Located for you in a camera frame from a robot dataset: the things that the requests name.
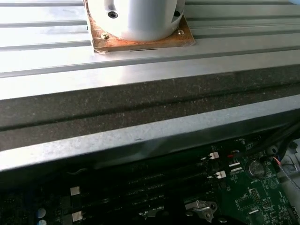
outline bolt head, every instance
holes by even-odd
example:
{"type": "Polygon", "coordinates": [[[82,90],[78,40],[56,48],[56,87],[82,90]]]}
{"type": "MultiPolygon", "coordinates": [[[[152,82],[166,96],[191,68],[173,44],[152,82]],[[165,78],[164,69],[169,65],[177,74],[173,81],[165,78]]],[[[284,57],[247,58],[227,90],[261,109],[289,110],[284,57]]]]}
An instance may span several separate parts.
{"type": "Polygon", "coordinates": [[[102,33],[102,34],[101,34],[101,39],[106,40],[106,39],[108,39],[108,38],[109,38],[108,33],[102,33]]]}
{"type": "Polygon", "coordinates": [[[184,35],[184,31],[183,30],[178,30],[178,34],[179,35],[184,35]]]}

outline screw hole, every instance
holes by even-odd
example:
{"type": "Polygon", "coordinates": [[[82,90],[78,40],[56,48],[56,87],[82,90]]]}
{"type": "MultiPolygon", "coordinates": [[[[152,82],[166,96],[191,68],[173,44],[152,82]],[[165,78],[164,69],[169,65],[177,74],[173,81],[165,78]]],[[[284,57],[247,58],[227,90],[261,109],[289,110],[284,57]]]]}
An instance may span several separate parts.
{"type": "Polygon", "coordinates": [[[174,16],[175,16],[175,17],[179,17],[179,16],[180,16],[180,12],[178,12],[177,10],[175,10],[174,16]]]}
{"type": "Polygon", "coordinates": [[[111,11],[108,13],[108,16],[112,19],[115,19],[118,17],[118,14],[116,12],[111,11]]]}

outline green circuit board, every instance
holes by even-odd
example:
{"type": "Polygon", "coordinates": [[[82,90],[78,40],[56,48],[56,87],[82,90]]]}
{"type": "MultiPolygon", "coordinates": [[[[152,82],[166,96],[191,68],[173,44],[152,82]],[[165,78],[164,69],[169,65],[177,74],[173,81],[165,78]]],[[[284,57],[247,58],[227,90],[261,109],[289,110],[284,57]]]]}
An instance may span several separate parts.
{"type": "Polygon", "coordinates": [[[249,225],[296,225],[298,214],[277,179],[272,158],[264,152],[229,157],[250,149],[268,135],[249,135],[65,175],[20,193],[4,193],[0,195],[0,224],[35,225],[40,220],[38,209],[44,208],[47,214],[43,220],[48,225],[100,225],[105,218],[124,213],[147,217],[163,209],[165,198],[171,195],[185,204],[215,202],[214,215],[231,216],[249,225]],[[259,164],[254,167],[256,176],[249,170],[253,163],[259,164]]]}
{"type": "Polygon", "coordinates": [[[216,192],[219,213],[252,225],[296,224],[297,215],[277,179],[274,165],[264,162],[265,176],[253,179],[245,169],[248,159],[239,162],[242,169],[224,178],[225,185],[216,192]]]}
{"type": "Polygon", "coordinates": [[[180,180],[184,179],[184,175],[180,176],[180,174],[185,162],[189,162],[190,166],[196,165],[204,156],[212,152],[218,152],[220,157],[215,161],[218,162],[220,169],[225,170],[226,177],[220,179],[217,184],[213,184],[205,193],[201,193],[201,191],[194,192],[193,187],[181,191],[185,203],[199,199],[213,201],[218,205],[217,214],[232,216],[251,225],[298,224],[298,214],[294,207],[290,205],[277,179],[276,165],[265,157],[264,153],[255,156],[255,158],[265,158],[261,162],[265,174],[259,179],[251,177],[247,172],[248,164],[254,157],[227,158],[227,155],[233,150],[243,152],[250,149],[262,139],[262,136],[250,135],[246,138],[222,141],[214,145],[116,167],[114,172],[119,174],[122,170],[121,173],[142,173],[143,177],[147,177],[149,173],[153,183],[155,183],[155,176],[164,176],[165,180],[168,180],[166,173],[163,172],[168,167],[172,168],[173,174],[177,174],[180,180]],[[234,164],[238,165],[232,172],[232,168],[228,165],[234,164]]]}

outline screw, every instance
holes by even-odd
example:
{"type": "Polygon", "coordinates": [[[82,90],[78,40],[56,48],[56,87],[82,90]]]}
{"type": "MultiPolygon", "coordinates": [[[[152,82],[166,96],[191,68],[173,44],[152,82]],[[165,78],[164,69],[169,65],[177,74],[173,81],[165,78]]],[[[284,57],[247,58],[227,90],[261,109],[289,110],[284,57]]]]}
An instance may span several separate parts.
{"type": "Polygon", "coordinates": [[[102,33],[101,34],[101,39],[105,40],[105,39],[108,39],[108,38],[109,38],[108,33],[102,33]]]}
{"type": "Polygon", "coordinates": [[[190,211],[186,211],[186,216],[188,216],[188,217],[192,217],[192,216],[193,216],[193,213],[192,213],[192,212],[190,212],[190,211]]]}
{"type": "Polygon", "coordinates": [[[111,11],[108,13],[108,16],[112,19],[115,19],[118,17],[118,14],[116,12],[111,11]]]}
{"type": "Polygon", "coordinates": [[[218,221],[219,221],[220,223],[222,223],[222,224],[226,224],[226,223],[227,223],[227,219],[222,218],[222,217],[219,218],[218,221]]]}
{"type": "Polygon", "coordinates": [[[184,35],[184,31],[183,30],[178,30],[178,34],[179,35],[184,35]]]}

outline cable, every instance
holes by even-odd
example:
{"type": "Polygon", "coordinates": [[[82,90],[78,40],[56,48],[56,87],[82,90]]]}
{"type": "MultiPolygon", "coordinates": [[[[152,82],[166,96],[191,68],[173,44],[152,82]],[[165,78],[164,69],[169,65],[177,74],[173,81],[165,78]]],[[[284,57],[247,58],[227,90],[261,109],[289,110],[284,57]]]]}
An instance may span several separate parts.
{"type": "Polygon", "coordinates": [[[295,183],[295,181],[293,181],[293,179],[290,177],[290,175],[287,174],[287,172],[284,170],[282,165],[278,165],[278,166],[279,166],[280,170],[284,173],[286,178],[294,185],[295,188],[297,188],[298,191],[300,191],[300,187],[295,183]]]}
{"type": "Polygon", "coordinates": [[[295,134],[298,134],[299,132],[300,132],[300,121],[297,121],[296,123],[292,123],[292,124],[289,124],[287,126],[280,128],[275,133],[273,133],[271,136],[269,136],[268,138],[266,138],[264,141],[257,144],[253,148],[251,148],[245,152],[235,154],[234,158],[240,158],[240,157],[251,156],[251,155],[257,154],[282,140],[285,140],[285,144],[281,149],[281,153],[285,154],[286,142],[289,140],[287,138],[289,138],[291,136],[294,137],[295,134]]]}
{"type": "Polygon", "coordinates": [[[295,188],[297,188],[298,191],[300,191],[300,187],[295,183],[295,181],[293,181],[293,179],[290,177],[290,175],[284,170],[280,161],[278,159],[276,159],[275,157],[273,157],[273,159],[277,162],[280,170],[283,172],[283,174],[286,176],[286,178],[294,185],[295,188]]]}

